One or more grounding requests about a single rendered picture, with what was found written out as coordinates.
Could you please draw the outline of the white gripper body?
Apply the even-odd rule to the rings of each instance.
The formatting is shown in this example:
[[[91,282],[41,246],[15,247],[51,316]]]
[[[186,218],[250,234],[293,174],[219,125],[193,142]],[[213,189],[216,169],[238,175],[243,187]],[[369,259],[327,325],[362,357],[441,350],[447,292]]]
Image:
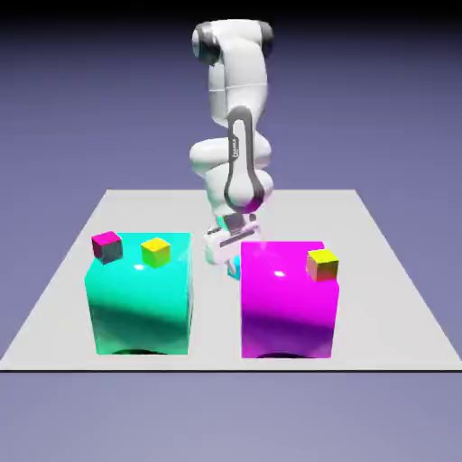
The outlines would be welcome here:
[[[204,235],[206,260],[211,264],[222,264],[233,260],[240,254],[242,242],[261,239],[261,228],[257,222],[249,222],[234,230],[215,227]]]

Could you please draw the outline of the small yellow cube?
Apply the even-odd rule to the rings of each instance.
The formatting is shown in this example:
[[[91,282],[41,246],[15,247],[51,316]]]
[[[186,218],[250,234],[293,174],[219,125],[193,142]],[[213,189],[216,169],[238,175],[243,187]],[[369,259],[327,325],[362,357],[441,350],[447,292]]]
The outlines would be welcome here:
[[[314,282],[324,282],[337,278],[339,259],[329,249],[308,251],[306,270]]]
[[[141,251],[143,263],[152,268],[162,267],[171,260],[171,244],[159,237],[141,243]]]

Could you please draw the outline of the small magenta cube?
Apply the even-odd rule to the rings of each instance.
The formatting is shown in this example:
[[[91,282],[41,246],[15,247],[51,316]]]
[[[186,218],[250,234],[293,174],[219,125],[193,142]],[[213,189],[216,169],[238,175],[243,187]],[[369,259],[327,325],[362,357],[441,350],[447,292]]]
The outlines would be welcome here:
[[[123,257],[122,238],[114,231],[91,237],[93,254],[102,264],[112,263]]]

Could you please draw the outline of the large magenta box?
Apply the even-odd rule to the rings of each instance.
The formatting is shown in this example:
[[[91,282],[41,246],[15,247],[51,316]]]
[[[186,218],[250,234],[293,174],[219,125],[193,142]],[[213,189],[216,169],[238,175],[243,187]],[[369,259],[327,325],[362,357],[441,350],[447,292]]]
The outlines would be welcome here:
[[[321,241],[262,241],[241,245],[241,355],[331,357],[337,280],[315,282],[310,251]]]

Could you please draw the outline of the large cyan box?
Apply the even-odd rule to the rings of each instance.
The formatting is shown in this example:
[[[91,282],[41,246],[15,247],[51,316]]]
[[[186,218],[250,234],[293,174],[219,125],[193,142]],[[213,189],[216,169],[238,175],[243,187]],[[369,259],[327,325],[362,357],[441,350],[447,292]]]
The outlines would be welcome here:
[[[190,233],[112,233],[121,256],[95,258],[85,288],[96,351],[100,355],[186,355],[193,311]],[[143,260],[145,244],[162,240],[170,260]]]

